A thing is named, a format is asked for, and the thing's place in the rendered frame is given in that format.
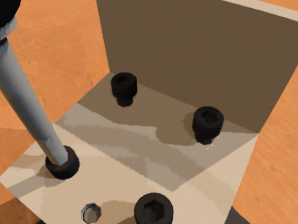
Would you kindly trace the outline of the blue electric screwdriver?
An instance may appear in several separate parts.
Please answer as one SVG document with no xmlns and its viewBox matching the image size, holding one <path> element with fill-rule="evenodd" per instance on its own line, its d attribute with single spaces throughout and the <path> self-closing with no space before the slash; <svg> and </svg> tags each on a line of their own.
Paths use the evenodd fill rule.
<svg viewBox="0 0 298 224">
<path fill-rule="evenodd" d="M 17 26 L 20 3 L 0 0 L 0 91 L 52 164 L 61 166 L 68 153 L 7 40 Z"/>
</svg>

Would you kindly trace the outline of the beige l-shaped bracket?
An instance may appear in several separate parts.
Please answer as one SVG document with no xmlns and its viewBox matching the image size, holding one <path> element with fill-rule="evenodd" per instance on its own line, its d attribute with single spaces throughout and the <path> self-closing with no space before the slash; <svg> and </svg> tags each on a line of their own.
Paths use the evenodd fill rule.
<svg viewBox="0 0 298 224">
<path fill-rule="evenodd" d="M 54 124 L 80 167 L 55 178 L 35 141 L 0 182 L 46 224 L 136 224 L 134 207 L 161 193 L 172 224 L 224 224 L 257 137 L 298 66 L 298 11 L 259 0 L 96 0 L 109 73 Z M 137 94 L 122 107 L 111 79 Z M 223 113 L 203 145 L 196 109 Z"/>
</svg>

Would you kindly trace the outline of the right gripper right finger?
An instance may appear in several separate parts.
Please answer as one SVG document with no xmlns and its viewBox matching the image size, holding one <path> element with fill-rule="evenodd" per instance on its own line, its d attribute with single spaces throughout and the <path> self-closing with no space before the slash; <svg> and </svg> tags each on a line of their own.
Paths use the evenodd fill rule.
<svg viewBox="0 0 298 224">
<path fill-rule="evenodd" d="M 242 217 L 233 206 L 229 211 L 225 224 L 250 224 L 244 217 Z"/>
</svg>

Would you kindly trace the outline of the black socket head screw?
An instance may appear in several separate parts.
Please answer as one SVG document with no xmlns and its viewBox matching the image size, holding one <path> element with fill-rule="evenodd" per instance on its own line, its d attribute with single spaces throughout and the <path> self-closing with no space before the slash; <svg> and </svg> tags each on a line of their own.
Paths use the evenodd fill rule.
<svg viewBox="0 0 298 224">
<path fill-rule="evenodd" d="M 51 174 L 59 179 L 66 180 L 73 177 L 79 170 L 80 161 L 74 152 L 74 150 L 69 147 L 63 145 L 68 153 L 68 161 L 62 164 L 61 166 L 52 164 L 48 157 L 46 157 L 45 165 L 47 169 L 51 172 Z"/>
<path fill-rule="evenodd" d="M 212 139 L 220 134 L 223 122 L 223 114 L 218 109 L 210 106 L 197 109 L 192 123 L 197 142 L 211 144 Z"/>
<path fill-rule="evenodd" d="M 172 224 L 173 205 L 160 193 L 148 193 L 142 196 L 134 208 L 136 224 Z"/>
<path fill-rule="evenodd" d="M 111 79 L 111 87 L 113 96 L 119 99 L 120 106 L 127 107 L 133 103 L 133 97 L 137 94 L 137 79 L 133 74 L 116 74 Z"/>
</svg>

